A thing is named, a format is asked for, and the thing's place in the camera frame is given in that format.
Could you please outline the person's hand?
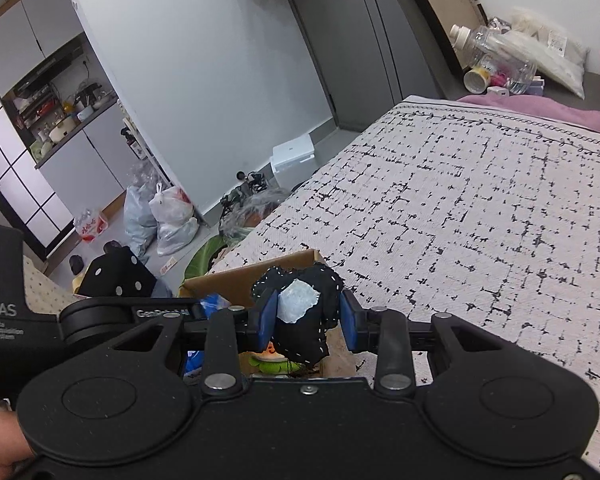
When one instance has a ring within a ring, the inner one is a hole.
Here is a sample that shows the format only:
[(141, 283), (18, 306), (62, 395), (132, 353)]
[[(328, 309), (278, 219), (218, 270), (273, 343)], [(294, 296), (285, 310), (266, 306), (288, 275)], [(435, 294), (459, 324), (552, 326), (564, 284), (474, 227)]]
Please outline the person's hand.
[(8, 479), (16, 466), (34, 456), (14, 412), (0, 412), (0, 479)]

